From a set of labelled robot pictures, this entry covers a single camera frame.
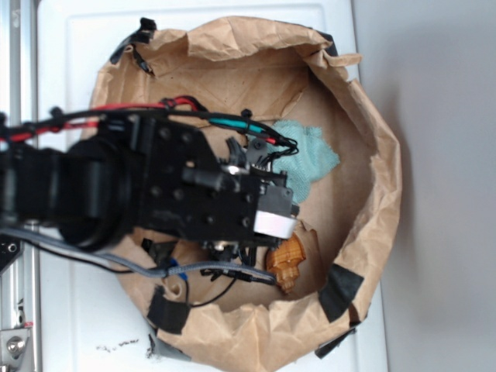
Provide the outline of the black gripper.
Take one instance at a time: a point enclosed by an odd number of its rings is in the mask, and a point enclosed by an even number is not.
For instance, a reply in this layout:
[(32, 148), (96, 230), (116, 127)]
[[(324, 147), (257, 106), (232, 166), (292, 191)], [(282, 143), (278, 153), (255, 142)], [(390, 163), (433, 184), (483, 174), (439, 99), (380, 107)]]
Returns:
[(287, 175), (273, 160), (296, 152), (295, 141), (254, 122), (214, 117), (223, 129), (253, 138), (226, 139), (217, 157), (204, 132), (169, 117), (151, 119), (137, 150), (143, 183), (133, 225), (196, 242), (232, 257), (241, 249), (277, 249), (291, 238), (298, 209)]

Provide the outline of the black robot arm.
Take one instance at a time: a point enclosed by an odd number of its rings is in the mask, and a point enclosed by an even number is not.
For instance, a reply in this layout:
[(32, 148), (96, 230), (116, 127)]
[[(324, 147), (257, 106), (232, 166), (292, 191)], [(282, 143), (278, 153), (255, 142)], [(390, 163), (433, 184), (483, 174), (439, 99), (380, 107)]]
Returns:
[(26, 239), (34, 222), (54, 227), (66, 249), (98, 252), (136, 227), (209, 250), (276, 249), (298, 209), (284, 171), (272, 163), (298, 144), (253, 120), (210, 112), (198, 117), (249, 134), (217, 157), (205, 134), (161, 108), (56, 115), (1, 127), (1, 231)]

